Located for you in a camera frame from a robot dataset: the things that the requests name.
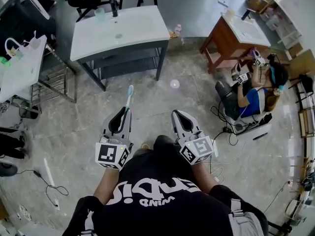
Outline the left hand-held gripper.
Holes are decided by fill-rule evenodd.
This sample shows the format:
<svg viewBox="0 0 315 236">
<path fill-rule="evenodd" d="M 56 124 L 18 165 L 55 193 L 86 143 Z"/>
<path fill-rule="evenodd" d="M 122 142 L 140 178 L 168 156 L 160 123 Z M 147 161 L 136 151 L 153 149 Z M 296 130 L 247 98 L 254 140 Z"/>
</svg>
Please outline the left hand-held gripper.
<svg viewBox="0 0 315 236">
<path fill-rule="evenodd" d="M 121 170 L 130 159 L 133 143 L 131 132 L 131 110 L 122 107 L 110 114 L 101 127 L 101 137 L 95 144 L 95 162 L 102 167 Z"/>
</svg>

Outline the blue toothbrush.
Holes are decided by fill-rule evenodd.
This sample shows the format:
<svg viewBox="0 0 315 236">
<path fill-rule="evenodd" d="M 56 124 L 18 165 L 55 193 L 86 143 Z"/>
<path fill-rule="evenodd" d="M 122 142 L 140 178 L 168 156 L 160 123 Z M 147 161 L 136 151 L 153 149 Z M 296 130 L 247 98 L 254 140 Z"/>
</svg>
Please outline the blue toothbrush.
<svg viewBox="0 0 315 236">
<path fill-rule="evenodd" d="M 130 86 L 128 87 L 128 91 L 127 91 L 128 98 L 127 98 L 127 102 L 126 102 L 126 106 L 125 106 L 125 112 L 127 112 L 128 109 L 129 109 L 130 100 L 131 100 L 131 97 L 132 97 L 132 95 L 133 95 L 133 90 L 134 90 L 133 85 L 130 85 Z"/>
</svg>

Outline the person's left forearm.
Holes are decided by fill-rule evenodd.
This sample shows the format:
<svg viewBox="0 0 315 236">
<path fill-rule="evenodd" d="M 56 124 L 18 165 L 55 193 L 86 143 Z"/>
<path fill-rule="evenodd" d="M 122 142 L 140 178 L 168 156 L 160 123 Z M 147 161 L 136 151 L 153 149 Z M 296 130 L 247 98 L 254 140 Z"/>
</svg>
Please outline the person's left forearm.
<svg viewBox="0 0 315 236">
<path fill-rule="evenodd" d="M 119 170 L 115 169 L 106 169 L 104 175 L 97 186 L 94 196 L 98 200 L 106 205 L 109 200 L 113 197 L 113 192 L 119 181 Z"/>
</svg>

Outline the person's right forearm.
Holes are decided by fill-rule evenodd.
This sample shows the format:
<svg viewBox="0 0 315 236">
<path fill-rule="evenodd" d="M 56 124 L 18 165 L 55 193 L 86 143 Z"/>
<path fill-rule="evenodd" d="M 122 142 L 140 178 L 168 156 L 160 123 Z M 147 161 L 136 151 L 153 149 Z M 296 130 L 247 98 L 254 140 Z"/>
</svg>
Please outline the person's right forearm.
<svg viewBox="0 0 315 236">
<path fill-rule="evenodd" d="M 191 168 L 192 168 L 192 172 L 195 177 L 197 186 L 202 192 L 209 194 L 212 188 L 218 185 L 218 182 L 211 175 L 207 164 L 201 162 L 201 163 L 192 165 Z"/>
</svg>

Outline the white flat bar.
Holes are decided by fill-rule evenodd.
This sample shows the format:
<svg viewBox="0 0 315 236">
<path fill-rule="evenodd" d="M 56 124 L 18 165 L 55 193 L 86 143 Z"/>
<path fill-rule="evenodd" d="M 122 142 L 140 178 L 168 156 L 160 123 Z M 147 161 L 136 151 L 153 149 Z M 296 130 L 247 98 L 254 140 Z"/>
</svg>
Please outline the white flat bar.
<svg viewBox="0 0 315 236">
<path fill-rule="evenodd" d="M 51 186 L 55 187 L 55 183 L 54 183 L 54 180 L 52 178 L 50 167 L 48 165 L 48 161 L 47 161 L 46 158 L 44 158 L 44 165 L 45 165 L 45 169 L 46 169 L 47 176 L 48 176 L 48 179 L 49 179 L 49 183 L 50 183 Z"/>
</svg>

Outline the brown wooden sink cabinet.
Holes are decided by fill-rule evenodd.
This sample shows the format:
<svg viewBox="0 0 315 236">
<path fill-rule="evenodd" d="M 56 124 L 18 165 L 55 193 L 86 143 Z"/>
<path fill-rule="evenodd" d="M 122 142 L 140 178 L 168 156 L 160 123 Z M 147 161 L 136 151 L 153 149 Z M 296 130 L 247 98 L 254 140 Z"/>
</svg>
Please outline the brown wooden sink cabinet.
<svg viewBox="0 0 315 236">
<path fill-rule="evenodd" d="M 242 29 L 238 34 L 237 30 L 232 26 L 232 22 L 226 20 L 224 15 L 221 15 L 216 25 L 206 38 L 201 48 L 201 54 L 204 54 L 208 61 L 208 73 L 212 74 L 219 67 L 219 65 L 226 60 L 236 60 L 241 66 L 249 62 L 249 54 L 252 48 L 263 52 L 271 45 L 266 35 L 261 30 L 259 25 L 252 23 L 260 34 L 260 38 L 246 38 L 243 34 L 245 31 Z M 209 44 L 214 43 L 219 57 L 212 60 L 208 51 Z"/>
</svg>

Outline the translucent green cup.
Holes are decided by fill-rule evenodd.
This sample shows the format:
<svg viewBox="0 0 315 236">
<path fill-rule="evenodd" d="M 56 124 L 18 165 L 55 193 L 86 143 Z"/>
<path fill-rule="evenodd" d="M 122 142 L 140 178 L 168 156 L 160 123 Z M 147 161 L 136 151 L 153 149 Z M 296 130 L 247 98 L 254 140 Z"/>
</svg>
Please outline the translucent green cup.
<svg viewBox="0 0 315 236">
<path fill-rule="evenodd" d="M 94 11 L 95 18 L 98 22 L 102 22 L 105 20 L 105 11 L 104 8 L 100 7 Z"/>
</svg>

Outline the black sink faucet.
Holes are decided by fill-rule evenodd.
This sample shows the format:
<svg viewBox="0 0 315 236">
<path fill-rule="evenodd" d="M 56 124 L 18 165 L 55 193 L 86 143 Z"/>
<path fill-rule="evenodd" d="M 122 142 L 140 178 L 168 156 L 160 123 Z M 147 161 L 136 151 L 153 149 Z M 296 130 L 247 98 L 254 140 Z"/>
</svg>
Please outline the black sink faucet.
<svg viewBox="0 0 315 236">
<path fill-rule="evenodd" d="M 113 17 L 118 17 L 119 3 L 116 0 L 109 0 Z"/>
</svg>

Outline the black angular faucet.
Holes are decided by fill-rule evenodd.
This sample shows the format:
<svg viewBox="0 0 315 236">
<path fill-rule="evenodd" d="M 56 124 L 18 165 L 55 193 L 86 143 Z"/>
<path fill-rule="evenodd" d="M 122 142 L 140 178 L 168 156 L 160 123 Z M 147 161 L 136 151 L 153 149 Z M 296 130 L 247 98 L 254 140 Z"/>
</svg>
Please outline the black angular faucet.
<svg viewBox="0 0 315 236">
<path fill-rule="evenodd" d="M 241 20 L 244 21 L 246 19 L 252 19 L 250 14 L 251 13 L 255 13 L 256 11 L 250 8 L 246 8 L 246 12 L 243 14 L 243 16 L 241 17 Z"/>
</svg>

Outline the white floor appliance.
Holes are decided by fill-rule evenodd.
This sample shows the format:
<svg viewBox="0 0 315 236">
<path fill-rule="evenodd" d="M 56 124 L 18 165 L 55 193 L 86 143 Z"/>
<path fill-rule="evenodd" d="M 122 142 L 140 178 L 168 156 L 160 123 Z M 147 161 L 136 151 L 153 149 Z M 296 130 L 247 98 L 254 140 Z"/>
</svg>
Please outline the white floor appliance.
<svg viewBox="0 0 315 236">
<path fill-rule="evenodd" d="M 285 216 L 293 221 L 301 221 L 303 218 L 303 212 L 308 208 L 309 206 L 304 203 L 304 201 L 292 199 L 286 210 L 285 210 Z"/>
</svg>

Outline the light wooden board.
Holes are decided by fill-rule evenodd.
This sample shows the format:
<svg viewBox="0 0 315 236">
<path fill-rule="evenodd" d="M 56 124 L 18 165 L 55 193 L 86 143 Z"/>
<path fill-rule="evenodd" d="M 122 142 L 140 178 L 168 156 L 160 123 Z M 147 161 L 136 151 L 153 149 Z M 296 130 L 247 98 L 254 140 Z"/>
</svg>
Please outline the light wooden board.
<svg viewBox="0 0 315 236">
<path fill-rule="evenodd" d="M 310 49 L 290 61 L 288 74 L 290 79 L 300 75 L 315 75 L 315 57 Z"/>
</svg>

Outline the cardboard box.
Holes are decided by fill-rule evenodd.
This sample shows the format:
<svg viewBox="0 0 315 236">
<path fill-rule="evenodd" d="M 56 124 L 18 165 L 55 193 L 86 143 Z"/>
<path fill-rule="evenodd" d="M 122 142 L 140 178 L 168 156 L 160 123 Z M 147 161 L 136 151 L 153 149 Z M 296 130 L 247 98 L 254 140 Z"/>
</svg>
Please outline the cardboard box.
<svg viewBox="0 0 315 236">
<path fill-rule="evenodd" d="M 268 5 L 270 0 L 246 0 L 247 8 L 260 12 L 265 6 Z"/>
</svg>

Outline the white storage shelf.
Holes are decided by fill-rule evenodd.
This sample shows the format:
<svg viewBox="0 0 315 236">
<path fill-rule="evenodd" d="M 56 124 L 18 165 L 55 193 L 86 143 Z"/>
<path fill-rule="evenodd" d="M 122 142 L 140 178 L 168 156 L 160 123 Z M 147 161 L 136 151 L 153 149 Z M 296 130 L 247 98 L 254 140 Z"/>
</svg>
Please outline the white storage shelf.
<svg viewBox="0 0 315 236">
<path fill-rule="evenodd" d="M 270 0 L 260 12 L 251 13 L 265 32 L 274 32 L 279 36 L 278 43 L 287 49 L 298 43 L 301 32 L 282 0 Z"/>
</svg>

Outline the chrome sink frame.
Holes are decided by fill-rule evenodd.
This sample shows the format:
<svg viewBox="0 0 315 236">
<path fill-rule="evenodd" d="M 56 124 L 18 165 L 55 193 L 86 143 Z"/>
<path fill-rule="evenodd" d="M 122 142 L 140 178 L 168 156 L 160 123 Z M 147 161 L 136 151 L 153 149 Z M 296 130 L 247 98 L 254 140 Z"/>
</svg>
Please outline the chrome sink frame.
<svg viewBox="0 0 315 236">
<path fill-rule="evenodd" d="M 56 98 L 76 103 L 76 71 L 63 61 L 48 43 L 45 44 L 45 51 L 52 55 L 61 67 L 39 73 L 38 81 L 31 86 L 29 108 L 39 108 L 40 104 Z"/>
</svg>

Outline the white sink on chrome frame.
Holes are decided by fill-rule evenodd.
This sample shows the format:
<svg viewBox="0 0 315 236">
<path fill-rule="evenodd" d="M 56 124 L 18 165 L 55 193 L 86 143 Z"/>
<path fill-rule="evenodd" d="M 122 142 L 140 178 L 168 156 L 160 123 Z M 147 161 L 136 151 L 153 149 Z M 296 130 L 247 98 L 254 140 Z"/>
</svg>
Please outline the white sink on chrome frame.
<svg viewBox="0 0 315 236">
<path fill-rule="evenodd" d="M 43 54 L 46 47 L 47 37 L 41 36 L 39 46 L 33 49 L 30 46 L 23 47 L 20 51 L 23 55 L 20 58 L 12 57 L 11 65 L 4 69 L 0 81 L 0 102 L 9 100 L 14 95 L 29 99 L 26 90 L 36 84 L 43 61 Z"/>
</svg>

